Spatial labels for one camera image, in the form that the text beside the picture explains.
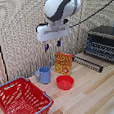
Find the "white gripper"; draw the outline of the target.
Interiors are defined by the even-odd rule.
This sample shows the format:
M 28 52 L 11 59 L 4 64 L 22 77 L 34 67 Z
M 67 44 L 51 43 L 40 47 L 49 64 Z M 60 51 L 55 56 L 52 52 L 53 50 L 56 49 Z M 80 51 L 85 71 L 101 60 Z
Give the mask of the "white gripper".
M 37 40 L 39 42 L 51 40 L 54 38 L 61 38 L 67 36 L 69 33 L 69 26 L 67 24 L 50 26 L 48 23 L 38 25 L 36 28 Z M 61 40 L 57 41 L 57 47 L 61 47 Z M 49 44 L 44 44 L 44 51 L 48 51 Z

